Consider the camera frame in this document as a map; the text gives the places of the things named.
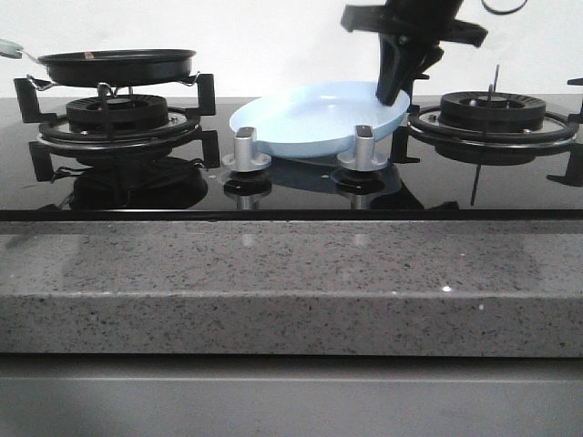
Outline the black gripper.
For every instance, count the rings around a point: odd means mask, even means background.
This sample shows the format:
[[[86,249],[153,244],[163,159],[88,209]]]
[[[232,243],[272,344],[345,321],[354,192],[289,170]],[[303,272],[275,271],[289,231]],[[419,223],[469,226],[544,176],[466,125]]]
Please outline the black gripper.
[[[462,1],[386,1],[383,5],[347,5],[341,26],[380,34],[380,69],[376,97],[392,105],[399,92],[411,94],[413,82],[440,61],[444,50],[437,41],[480,47],[487,30],[456,19]],[[418,42],[402,43],[398,36]]]

